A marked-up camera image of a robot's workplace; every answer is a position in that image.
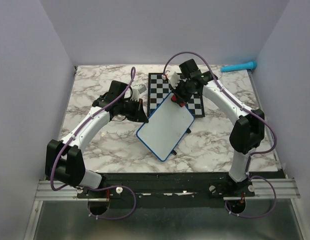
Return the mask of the black white chessboard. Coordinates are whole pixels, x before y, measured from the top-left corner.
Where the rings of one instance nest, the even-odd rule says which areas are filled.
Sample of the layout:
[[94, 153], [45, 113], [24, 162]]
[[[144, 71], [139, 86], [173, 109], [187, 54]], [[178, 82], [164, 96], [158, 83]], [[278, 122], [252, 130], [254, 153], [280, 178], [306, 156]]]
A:
[[[162, 79], [161, 73], [149, 73], [147, 84], [147, 116], [149, 117], [164, 98], [171, 92], [171, 85]], [[195, 118], [205, 117], [203, 97], [198, 93], [192, 95], [186, 104]]]

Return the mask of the blue framed whiteboard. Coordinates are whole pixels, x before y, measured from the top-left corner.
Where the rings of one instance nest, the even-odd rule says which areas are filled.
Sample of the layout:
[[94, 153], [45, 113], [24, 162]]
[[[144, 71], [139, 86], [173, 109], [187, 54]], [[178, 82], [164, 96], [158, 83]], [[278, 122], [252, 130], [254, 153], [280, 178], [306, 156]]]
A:
[[187, 133], [195, 118], [186, 106], [171, 100], [169, 93], [136, 132], [137, 138], [164, 162]]

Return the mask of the red bow-shaped eraser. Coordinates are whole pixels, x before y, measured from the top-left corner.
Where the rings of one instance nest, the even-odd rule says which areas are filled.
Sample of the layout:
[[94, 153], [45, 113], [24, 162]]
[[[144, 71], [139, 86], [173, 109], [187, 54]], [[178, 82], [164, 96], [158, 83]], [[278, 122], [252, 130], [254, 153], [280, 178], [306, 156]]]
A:
[[175, 94], [171, 97], [171, 101], [172, 101], [173, 103], [176, 103], [176, 104], [177, 104], [178, 106], [180, 106], [181, 108], [184, 107], [185, 104], [186, 104], [182, 98], [178, 97], [178, 96], [175, 95]]

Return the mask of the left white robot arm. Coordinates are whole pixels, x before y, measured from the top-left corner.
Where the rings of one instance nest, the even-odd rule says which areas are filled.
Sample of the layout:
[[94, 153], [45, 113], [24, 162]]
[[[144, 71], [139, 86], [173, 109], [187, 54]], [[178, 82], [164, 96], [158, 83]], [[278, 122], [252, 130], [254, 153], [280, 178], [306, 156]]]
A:
[[52, 139], [46, 147], [45, 175], [71, 187], [84, 187], [96, 198], [106, 185], [101, 174], [85, 167], [83, 152], [96, 134], [115, 116], [128, 121], [148, 123], [140, 92], [130, 84], [113, 80], [109, 90], [93, 101], [80, 124], [61, 140]]

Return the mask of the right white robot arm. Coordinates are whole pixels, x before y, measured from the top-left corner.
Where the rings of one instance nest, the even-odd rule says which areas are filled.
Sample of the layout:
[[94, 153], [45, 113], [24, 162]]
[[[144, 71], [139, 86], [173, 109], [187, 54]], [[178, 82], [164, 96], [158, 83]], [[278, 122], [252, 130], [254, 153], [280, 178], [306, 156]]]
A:
[[248, 179], [252, 155], [265, 137], [265, 114], [252, 109], [228, 91], [211, 69], [202, 72], [194, 59], [179, 65], [184, 76], [164, 70], [162, 78], [169, 82], [173, 92], [172, 101], [184, 106], [194, 93], [212, 101], [231, 121], [233, 129], [229, 136], [233, 148], [232, 165], [228, 172], [231, 180], [225, 183], [225, 191], [236, 196], [243, 190], [242, 182]]

